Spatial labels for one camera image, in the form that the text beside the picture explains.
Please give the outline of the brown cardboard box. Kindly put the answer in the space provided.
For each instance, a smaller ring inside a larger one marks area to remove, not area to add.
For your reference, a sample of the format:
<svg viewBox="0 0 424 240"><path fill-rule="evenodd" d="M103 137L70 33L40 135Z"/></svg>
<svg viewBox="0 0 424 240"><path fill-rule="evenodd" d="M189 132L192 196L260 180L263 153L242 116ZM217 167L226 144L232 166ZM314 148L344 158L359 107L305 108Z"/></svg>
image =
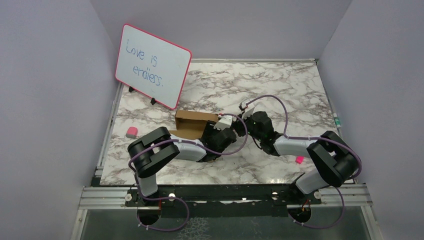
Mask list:
<svg viewBox="0 0 424 240"><path fill-rule="evenodd" d="M169 133L179 138L196 140L202 137L208 121L217 122L218 115L189 110L177 110L174 116L175 130Z"/></svg>

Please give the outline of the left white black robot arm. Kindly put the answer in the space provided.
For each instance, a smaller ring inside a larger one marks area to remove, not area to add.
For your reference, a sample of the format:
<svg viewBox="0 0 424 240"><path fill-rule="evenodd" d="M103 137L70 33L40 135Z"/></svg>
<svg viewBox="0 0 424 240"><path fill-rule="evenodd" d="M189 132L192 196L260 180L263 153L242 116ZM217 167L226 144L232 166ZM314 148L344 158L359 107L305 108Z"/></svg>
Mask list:
<svg viewBox="0 0 424 240"><path fill-rule="evenodd" d="M138 199L144 205L152 205L157 200L156 173L173 159L203 163L213 161L235 143L236 133L229 127L215 129L208 121L202 136L189 140L172 134L161 126L133 141L127 147L130 156L129 166L134 170L139 185Z"/></svg>

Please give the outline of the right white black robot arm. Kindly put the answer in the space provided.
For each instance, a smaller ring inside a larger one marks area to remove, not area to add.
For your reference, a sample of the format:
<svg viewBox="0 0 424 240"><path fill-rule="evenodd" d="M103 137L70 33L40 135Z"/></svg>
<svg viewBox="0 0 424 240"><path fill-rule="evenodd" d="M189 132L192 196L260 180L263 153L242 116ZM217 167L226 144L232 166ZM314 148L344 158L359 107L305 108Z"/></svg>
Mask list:
<svg viewBox="0 0 424 240"><path fill-rule="evenodd" d="M318 189L340 187L361 169L357 155L333 131L328 130L318 137L287 136L274 130L272 120L264 111L236 120L232 128L240 137L251 136L268 155L308 157L312 160L315 168L289 185L289 199L296 204L302 203Z"/></svg>

